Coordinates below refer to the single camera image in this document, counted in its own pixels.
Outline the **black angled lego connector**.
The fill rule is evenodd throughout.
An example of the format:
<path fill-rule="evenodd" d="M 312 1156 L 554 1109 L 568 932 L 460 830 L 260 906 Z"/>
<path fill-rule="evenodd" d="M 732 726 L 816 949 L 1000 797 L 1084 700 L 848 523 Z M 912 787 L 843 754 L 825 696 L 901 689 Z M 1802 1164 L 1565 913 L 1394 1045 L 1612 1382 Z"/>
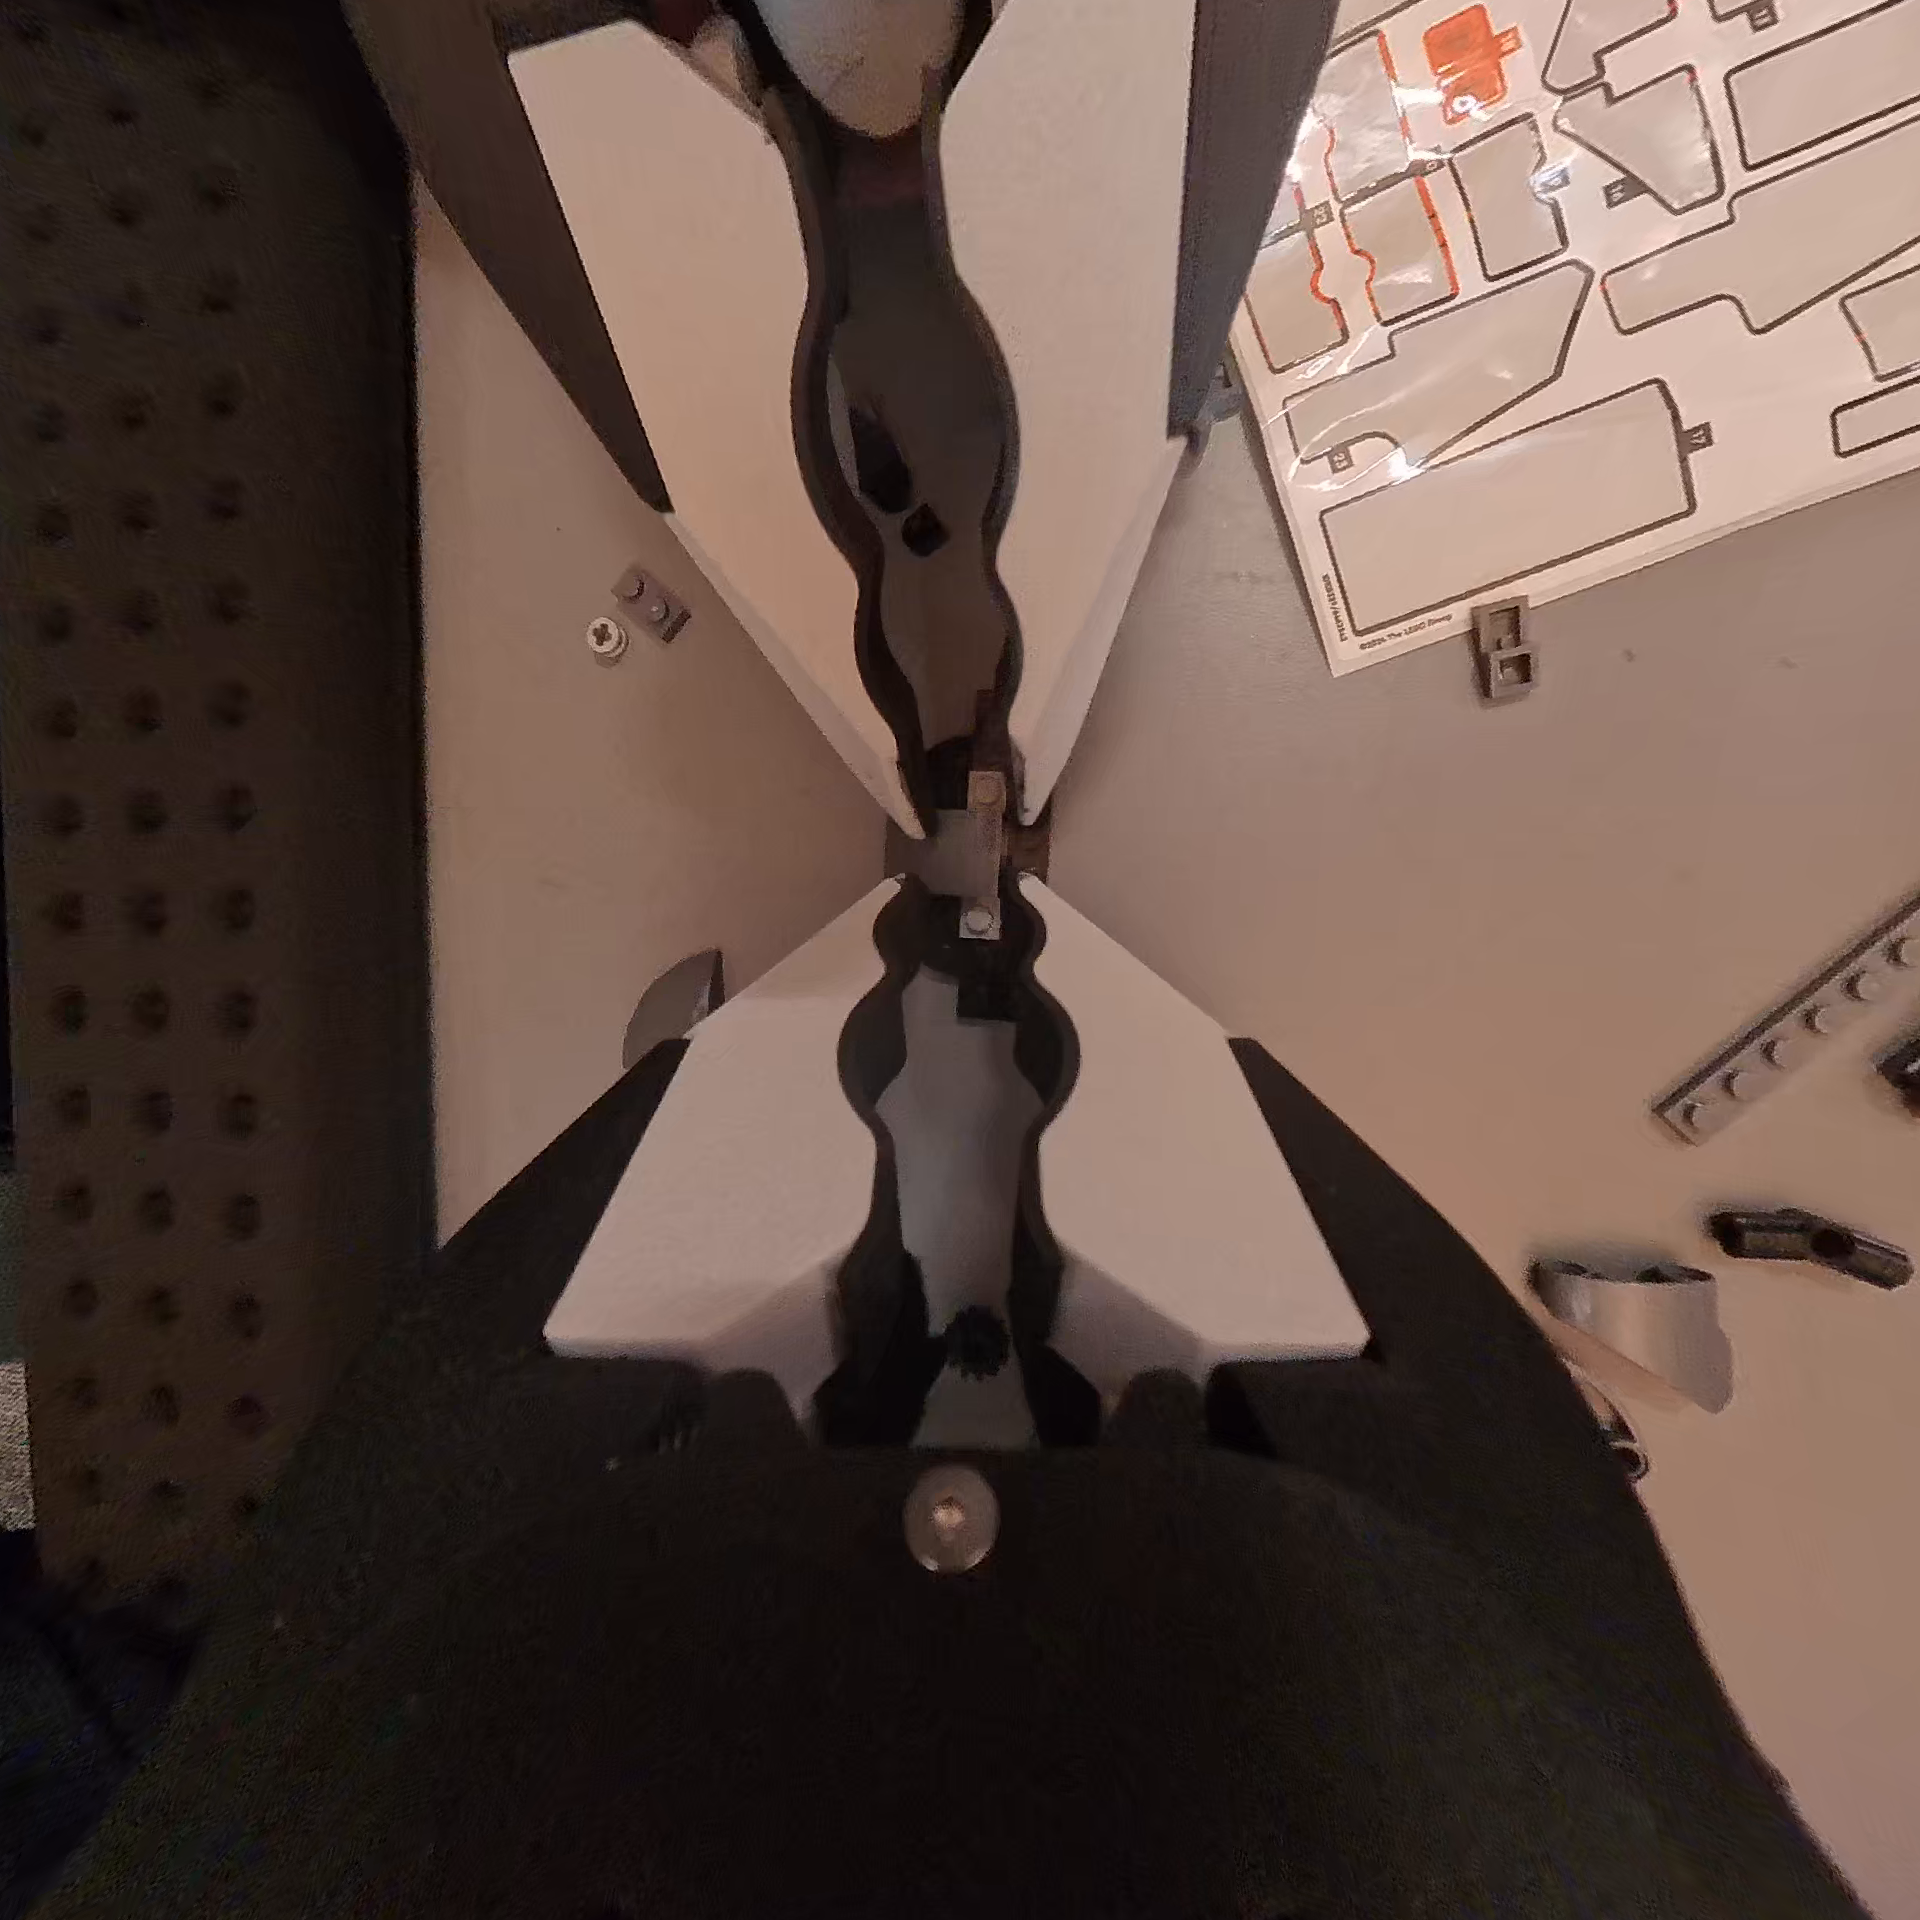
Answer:
<path fill-rule="evenodd" d="M 1873 1290 L 1903 1290 L 1915 1272 L 1900 1244 L 1800 1208 L 1720 1210 L 1707 1213 L 1706 1228 L 1730 1260 L 1810 1265 Z"/>

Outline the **long light grey lego plate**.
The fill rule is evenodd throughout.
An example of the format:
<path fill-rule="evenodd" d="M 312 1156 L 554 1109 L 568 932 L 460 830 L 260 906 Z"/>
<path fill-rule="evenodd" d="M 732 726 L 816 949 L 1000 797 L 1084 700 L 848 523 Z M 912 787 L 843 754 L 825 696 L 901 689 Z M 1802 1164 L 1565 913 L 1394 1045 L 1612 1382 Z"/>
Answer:
<path fill-rule="evenodd" d="M 1917 897 L 1891 907 L 1649 1104 L 1671 1138 L 1722 1136 L 1917 981 Z"/>

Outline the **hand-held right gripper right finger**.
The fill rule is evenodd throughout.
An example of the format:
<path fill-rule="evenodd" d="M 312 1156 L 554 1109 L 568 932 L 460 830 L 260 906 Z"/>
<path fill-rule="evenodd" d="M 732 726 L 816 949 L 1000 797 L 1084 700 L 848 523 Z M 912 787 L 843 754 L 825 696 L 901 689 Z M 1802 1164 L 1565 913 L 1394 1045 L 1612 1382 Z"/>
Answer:
<path fill-rule="evenodd" d="M 1004 898 L 1020 1155 L 1016 1363 L 1042 1444 L 1091 1444 L 1128 1389 L 1365 1356 L 1355 1298 L 1227 1030 L 1042 880 Z"/>

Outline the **grey curved lego slope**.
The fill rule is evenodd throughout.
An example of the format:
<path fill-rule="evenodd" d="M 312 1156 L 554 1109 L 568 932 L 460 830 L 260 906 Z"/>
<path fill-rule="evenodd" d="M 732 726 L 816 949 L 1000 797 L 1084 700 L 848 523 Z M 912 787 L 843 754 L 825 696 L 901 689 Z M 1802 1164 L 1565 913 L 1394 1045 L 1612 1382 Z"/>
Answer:
<path fill-rule="evenodd" d="M 1572 1260 L 1538 1260 L 1527 1282 L 1551 1320 L 1589 1352 L 1617 1356 L 1706 1413 L 1733 1404 L 1735 1352 L 1712 1272 L 1664 1262 L 1620 1277 Z"/>

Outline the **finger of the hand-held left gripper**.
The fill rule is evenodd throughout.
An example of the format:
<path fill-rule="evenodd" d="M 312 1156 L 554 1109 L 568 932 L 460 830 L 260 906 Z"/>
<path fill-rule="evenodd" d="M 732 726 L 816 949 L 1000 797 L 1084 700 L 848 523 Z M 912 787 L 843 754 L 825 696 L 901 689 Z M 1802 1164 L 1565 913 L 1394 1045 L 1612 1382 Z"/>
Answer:
<path fill-rule="evenodd" d="M 519 49 L 508 69 L 663 516 L 851 774 L 922 840 L 920 712 L 825 420 L 828 283 L 779 125 L 631 19 Z"/>
<path fill-rule="evenodd" d="M 1016 411 L 993 570 L 1020 812 L 1049 804 L 1161 518 L 1191 3 L 1001 4 L 932 137 L 947 246 Z"/>

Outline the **black plate lego assembly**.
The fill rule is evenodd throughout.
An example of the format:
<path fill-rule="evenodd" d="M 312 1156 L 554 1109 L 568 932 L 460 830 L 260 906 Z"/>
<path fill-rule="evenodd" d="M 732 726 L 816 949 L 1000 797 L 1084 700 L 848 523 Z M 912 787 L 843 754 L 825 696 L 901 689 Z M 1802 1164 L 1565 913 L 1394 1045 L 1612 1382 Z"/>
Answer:
<path fill-rule="evenodd" d="M 929 774 L 932 830 L 905 854 L 930 898 L 927 961 L 953 984 L 963 1022 L 1018 1024 L 1041 946 L 1020 880 L 1044 876 L 1048 830 L 1020 822 L 1005 768 L 971 737 L 929 750 Z"/>

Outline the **black lego pin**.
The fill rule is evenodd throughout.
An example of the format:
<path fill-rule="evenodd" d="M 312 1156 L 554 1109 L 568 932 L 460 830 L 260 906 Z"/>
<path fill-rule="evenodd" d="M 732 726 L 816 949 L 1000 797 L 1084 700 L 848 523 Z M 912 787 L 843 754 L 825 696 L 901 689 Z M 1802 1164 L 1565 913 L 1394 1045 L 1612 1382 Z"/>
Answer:
<path fill-rule="evenodd" d="M 920 506 L 915 473 L 892 425 L 857 401 L 848 401 L 848 445 L 855 492 L 877 515 L 901 518 Z"/>

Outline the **black perforated pad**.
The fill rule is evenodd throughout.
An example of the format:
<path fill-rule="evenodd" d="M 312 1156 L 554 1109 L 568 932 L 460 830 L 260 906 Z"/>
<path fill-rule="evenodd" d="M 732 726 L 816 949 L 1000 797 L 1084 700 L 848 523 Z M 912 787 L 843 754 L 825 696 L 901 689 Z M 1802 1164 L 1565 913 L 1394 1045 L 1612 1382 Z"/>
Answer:
<path fill-rule="evenodd" d="M 39 1562 L 191 1618 L 429 1230 L 411 209 L 341 4 L 5 4 Z"/>

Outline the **small grey lego bracket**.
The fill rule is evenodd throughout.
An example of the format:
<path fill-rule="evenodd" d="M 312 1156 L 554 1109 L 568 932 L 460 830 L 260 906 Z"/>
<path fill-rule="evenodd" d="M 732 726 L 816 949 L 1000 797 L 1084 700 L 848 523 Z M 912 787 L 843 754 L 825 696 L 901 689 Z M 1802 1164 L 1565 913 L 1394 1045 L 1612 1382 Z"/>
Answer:
<path fill-rule="evenodd" d="M 1530 602 L 1480 602 L 1471 611 L 1471 627 L 1480 700 L 1501 707 L 1527 697 L 1541 678 L 1541 656 L 1530 636 Z"/>

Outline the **lego sticker sheet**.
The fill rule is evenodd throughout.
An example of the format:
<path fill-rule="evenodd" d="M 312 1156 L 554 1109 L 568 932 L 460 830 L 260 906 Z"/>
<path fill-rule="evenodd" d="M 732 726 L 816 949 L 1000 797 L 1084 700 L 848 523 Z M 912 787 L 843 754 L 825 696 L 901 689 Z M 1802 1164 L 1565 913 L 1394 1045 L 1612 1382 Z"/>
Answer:
<path fill-rule="evenodd" d="M 1917 4 L 1340 4 L 1233 348 L 1335 675 L 1906 473 Z"/>

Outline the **grey quarter dome lego piece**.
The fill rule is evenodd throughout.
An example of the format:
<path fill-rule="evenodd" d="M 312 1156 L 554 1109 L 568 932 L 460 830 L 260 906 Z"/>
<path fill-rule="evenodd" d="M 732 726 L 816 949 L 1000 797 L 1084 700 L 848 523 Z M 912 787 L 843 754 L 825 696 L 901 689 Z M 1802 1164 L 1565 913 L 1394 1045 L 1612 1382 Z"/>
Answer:
<path fill-rule="evenodd" d="M 620 1046 L 620 1069 L 631 1072 L 653 1046 L 684 1040 L 727 1004 L 724 955 L 707 946 L 684 955 L 640 994 Z"/>

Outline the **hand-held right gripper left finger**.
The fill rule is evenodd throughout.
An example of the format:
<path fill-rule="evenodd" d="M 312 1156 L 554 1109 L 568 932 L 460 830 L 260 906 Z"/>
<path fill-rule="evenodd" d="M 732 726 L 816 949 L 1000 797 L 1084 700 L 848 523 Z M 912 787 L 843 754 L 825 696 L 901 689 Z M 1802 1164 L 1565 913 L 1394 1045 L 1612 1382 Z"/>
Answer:
<path fill-rule="evenodd" d="M 895 877 L 676 1046 L 544 1321 L 570 1360 L 764 1373 L 833 1444 L 905 1444 L 941 1369 L 880 1097 L 938 930 Z"/>

